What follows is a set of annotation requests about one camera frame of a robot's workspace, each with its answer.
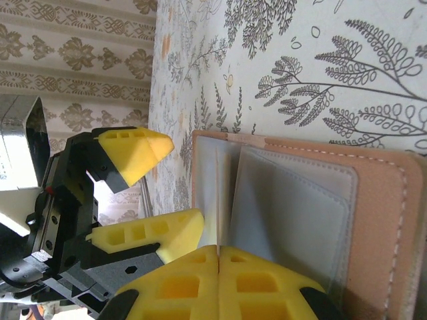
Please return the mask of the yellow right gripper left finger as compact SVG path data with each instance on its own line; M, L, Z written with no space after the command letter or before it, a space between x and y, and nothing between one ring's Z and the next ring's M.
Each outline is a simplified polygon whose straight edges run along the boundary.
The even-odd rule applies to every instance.
M219 258L207 245L121 287L100 319L218 319Z

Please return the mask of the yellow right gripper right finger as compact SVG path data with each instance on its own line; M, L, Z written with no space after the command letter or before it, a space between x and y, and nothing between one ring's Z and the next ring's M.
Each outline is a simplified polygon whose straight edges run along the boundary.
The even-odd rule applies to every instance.
M222 246L220 319L343 319L323 287L291 269Z

